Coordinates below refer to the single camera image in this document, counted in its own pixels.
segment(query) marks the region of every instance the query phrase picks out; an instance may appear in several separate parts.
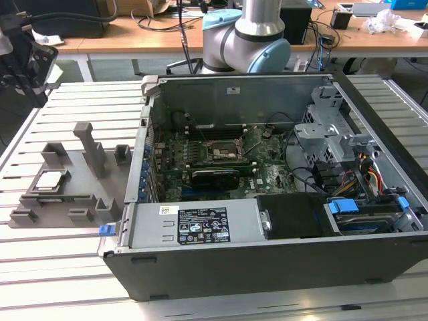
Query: table leg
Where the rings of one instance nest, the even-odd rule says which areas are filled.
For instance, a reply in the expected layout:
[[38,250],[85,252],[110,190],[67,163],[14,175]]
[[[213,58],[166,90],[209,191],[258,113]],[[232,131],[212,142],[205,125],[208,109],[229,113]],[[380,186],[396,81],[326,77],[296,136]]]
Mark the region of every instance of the table leg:
[[84,82],[95,82],[94,69],[92,67],[91,59],[89,55],[82,54],[77,58],[80,72],[82,73]]
[[140,65],[138,64],[138,59],[131,59],[131,61],[132,61],[132,67],[134,68],[134,75],[135,76],[141,75]]

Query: warning label sticker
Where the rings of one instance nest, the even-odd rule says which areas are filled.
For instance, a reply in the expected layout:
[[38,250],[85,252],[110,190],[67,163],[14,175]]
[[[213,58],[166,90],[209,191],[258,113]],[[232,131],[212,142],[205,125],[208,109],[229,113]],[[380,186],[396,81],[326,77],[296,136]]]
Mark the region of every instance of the warning label sticker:
[[225,207],[179,210],[177,226],[181,245],[230,242]]

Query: screw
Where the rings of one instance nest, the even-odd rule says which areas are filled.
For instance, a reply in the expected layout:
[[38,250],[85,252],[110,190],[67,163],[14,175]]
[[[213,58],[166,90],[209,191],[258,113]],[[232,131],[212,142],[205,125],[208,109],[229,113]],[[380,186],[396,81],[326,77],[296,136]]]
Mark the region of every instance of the screw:
[[267,221],[261,222],[261,226],[263,227],[264,231],[270,231],[272,229],[271,224]]

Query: metal slotted platform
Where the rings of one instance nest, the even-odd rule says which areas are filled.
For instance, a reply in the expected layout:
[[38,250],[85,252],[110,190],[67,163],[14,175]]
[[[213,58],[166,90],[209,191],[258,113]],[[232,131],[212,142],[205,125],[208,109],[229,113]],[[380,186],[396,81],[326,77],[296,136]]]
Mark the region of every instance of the metal slotted platform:
[[[382,117],[396,124],[391,128],[400,139],[423,137],[422,119],[413,116],[409,105],[391,91],[392,84],[372,76],[351,80],[378,113],[388,112]],[[104,148],[133,146],[140,96],[139,82],[63,84],[51,93],[45,108],[31,113],[17,134],[17,144],[11,144],[1,157],[0,319],[428,319],[428,261],[390,284],[138,303],[128,298],[98,257],[97,229],[10,229],[6,225],[10,211],[40,168],[39,152],[47,141],[60,140],[68,150],[82,149],[72,129],[77,121],[87,120]],[[428,148],[423,146],[406,145],[418,160],[426,160]],[[346,304],[361,309],[342,310]]]
[[[428,173],[426,112],[392,80],[385,81],[376,75],[350,76],[349,80]],[[357,126],[365,131],[356,114],[352,113],[351,118],[357,120]]]

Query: blue object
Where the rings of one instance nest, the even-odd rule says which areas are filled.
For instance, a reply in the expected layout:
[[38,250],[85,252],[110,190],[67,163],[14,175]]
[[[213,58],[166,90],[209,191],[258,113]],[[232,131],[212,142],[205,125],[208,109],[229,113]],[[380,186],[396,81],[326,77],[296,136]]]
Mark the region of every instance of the blue object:
[[392,10],[424,10],[428,0],[385,0],[391,4]]
[[328,207],[330,208],[332,214],[339,213],[339,208],[337,207],[336,203],[331,202],[331,203],[328,204]]
[[237,9],[222,9],[210,11],[205,14],[202,22],[202,30],[208,30],[229,25],[242,16],[242,11]]
[[335,199],[328,204],[332,214],[359,212],[353,199]]
[[404,197],[404,196],[400,196],[397,201],[399,202],[399,205],[401,206],[401,208],[403,209],[403,211],[407,211],[410,207],[410,204],[408,202],[408,200]]
[[98,230],[99,236],[115,236],[115,225],[101,225]]
[[247,72],[281,72],[290,58],[290,43],[278,39],[264,48],[250,63]]
[[322,69],[322,56],[324,55],[324,52],[323,52],[323,48],[324,48],[324,44],[322,43],[322,37],[319,37],[318,38],[318,40],[320,41],[320,43],[321,43],[321,55],[320,56],[318,56],[318,71],[320,72],[321,71],[321,69]]

